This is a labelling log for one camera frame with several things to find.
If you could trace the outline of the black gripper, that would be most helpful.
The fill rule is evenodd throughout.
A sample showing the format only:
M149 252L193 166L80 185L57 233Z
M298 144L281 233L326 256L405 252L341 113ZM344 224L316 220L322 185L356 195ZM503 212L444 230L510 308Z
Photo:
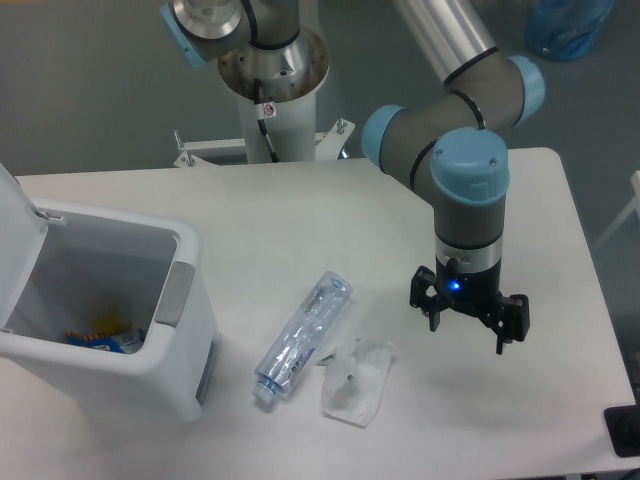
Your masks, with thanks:
M451 309L470 316L478 316L496 337L496 353L502 354L506 344L523 342L529 331L529 297L500 293L499 260L490 269L458 272L450 276L447 267L436 261L436 274L426 266L419 266L411 279L409 304L420 309L429 320L429 329L436 331L440 314Z

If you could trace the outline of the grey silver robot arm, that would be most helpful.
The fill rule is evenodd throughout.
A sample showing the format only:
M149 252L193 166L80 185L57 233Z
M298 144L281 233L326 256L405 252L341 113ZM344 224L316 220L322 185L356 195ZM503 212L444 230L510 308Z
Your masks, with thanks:
M432 328L454 310L479 319L499 345L523 341L529 301L505 296L500 268L508 152L499 136L542 104L535 64L504 56L467 1L400 1L398 12L445 87L422 110L387 105L367 120L365 156L434 211L434 269L420 267L410 304ZM328 73L323 42L300 22L295 1L169 1L160 16L193 67L216 62L226 85L246 104L243 121L252 163L315 156L315 112L285 110L316 92Z

